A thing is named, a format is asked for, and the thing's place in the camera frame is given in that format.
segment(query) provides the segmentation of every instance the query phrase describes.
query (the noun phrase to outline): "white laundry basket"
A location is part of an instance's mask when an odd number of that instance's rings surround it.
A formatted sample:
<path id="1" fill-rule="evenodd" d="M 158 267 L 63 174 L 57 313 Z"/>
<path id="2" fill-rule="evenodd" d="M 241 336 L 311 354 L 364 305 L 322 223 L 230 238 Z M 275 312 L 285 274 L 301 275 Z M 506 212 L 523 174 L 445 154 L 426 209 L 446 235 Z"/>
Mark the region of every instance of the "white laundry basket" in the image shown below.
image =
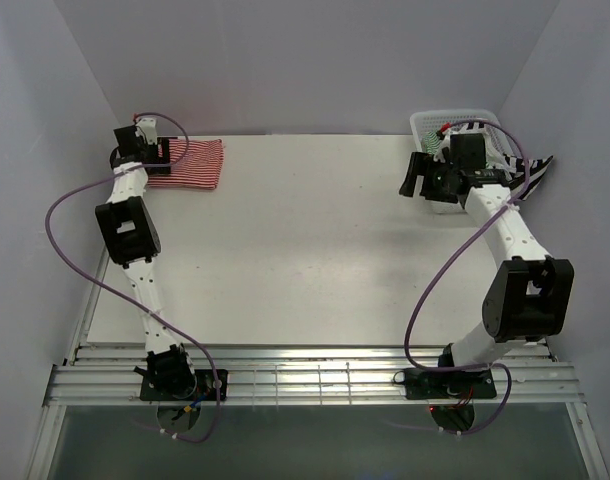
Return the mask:
<path id="1" fill-rule="evenodd" d="M 489 120 L 500 125 L 498 118 L 489 110 L 477 110 L 477 109 L 455 109 L 455 110 L 429 110 L 427 112 L 416 112 L 413 114 L 409 123 L 412 126 L 412 134 L 414 135 L 414 143 L 416 144 L 416 150 L 419 152 L 423 151 L 421 146 L 421 138 L 423 138 L 429 132 L 436 132 L 446 123 L 454 123 L 460 120 L 470 119 L 483 119 Z M 487 132 L 492 138 L 494 147 L 506 155 L 515 155 L 513 148 L 511 147 L 509 140 L 501 132 L 498 132 L 492 127 L 485 127 Z M 435 213 L 462 213 L 463 209 L 459 204 L 442 203 L 442 202 L 430 202 L 432 210 Z"/>

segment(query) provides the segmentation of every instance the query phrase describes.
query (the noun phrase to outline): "gray wall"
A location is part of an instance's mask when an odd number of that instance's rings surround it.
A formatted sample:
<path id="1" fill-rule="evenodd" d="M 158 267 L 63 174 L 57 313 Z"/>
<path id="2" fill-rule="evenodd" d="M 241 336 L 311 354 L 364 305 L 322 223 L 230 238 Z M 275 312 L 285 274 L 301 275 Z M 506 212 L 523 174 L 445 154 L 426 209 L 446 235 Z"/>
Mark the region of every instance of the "gray wall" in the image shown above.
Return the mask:
<path id="1" fill-rule="evenodd" d="M 498 111 L 558 0 L 56 0 L 121 120 L 192 133 L 407 133 Z"/>
<path id="2" fill-rule="evenodd" d="M 21 478 L 53 363 L 86 285 L 49 247 L 43 217 L 60 194 L 107 174 L 116 119 L 51 0 L 0 0 L 0 479 Z M 100 254 L 82 195 L 55 218 L 85 268 Z"/>
<path id="3" fill-rule="evenodd" d="M 563 0 L 500 112 L 553 171 L 524 208 L 576 279 L 554 351 L 576 365 L 610 470 L 610 1 Z"/>

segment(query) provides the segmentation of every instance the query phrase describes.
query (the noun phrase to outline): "red and white striped cloth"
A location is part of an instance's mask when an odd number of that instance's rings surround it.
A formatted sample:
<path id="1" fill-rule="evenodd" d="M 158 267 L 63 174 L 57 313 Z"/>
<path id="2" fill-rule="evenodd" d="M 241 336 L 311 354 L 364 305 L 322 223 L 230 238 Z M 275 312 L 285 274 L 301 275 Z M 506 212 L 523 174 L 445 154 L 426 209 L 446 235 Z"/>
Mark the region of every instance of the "red and white striped cloth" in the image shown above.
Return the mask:
<path id="1" fill-rule="evenodd" d="M 171 163 L 185 150 L 185 140 L 170 139 Z M 223 168 L 223 141 L 190 141 L 187 158 L 175 167 L 171 175 L 150 175 L 147 185 L 156 188 L 201 188 L 214 190 Z"/>

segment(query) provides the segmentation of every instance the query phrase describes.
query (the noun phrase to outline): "white table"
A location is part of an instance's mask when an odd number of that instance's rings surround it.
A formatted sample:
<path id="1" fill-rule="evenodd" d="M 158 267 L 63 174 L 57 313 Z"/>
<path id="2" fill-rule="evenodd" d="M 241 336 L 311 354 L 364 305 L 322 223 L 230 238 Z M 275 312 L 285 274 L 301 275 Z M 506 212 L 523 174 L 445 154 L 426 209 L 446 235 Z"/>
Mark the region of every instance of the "white table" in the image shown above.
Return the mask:
<path id="1" fill-rule="evenodd" d="M 165 318 L 206 344 L 397 346 L 421 292 L 473 232 L 398 195 L 411 136 L 224 137 L 214 192 L 150 190 Z M 426 303 L 415 345 L 458 340 L 494 277 L 480 240 Z M 110 285 L 130 292 L 110 263 Z M 134 307 L 103 292 L 91 344 L 142 344 Z"/>

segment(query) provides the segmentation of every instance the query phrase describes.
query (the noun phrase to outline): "basket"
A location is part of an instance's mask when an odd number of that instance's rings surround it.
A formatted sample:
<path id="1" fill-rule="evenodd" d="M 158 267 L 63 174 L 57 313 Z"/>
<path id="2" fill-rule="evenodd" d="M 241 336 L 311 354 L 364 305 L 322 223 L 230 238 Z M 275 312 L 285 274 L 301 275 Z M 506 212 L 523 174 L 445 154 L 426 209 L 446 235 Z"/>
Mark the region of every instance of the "basket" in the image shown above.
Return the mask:
<path id="1" fill-rule="evenodd" d="M 409 123 L 412 126 L 412 134 L 414 135 L 416 150 L 419 152 L 423 151 L 423 147 L 421 146 L 421 138 L 423 138 L 427 133 L 438 131 L 446 123 L 475 118 L 489 120 L 490 122 L 500 125 L 496 115 L 489 110 L 462 108 L 455 110 L 429 110 L 427 112 L 416 112 L 409 119 Z M 502 132 L 488 126 L 485 126 L 485 130 L 489 133 L 496 150 L 505 155 L 515 155 L 514 150 L 510 146 L 509 140 L 507 137 L 505 137 L 505 135 L 503 135 Z M 434 213 L 464 212 L 463 208 L 458 204 L 434 201 L 431 201 L 430 204 Z"/>

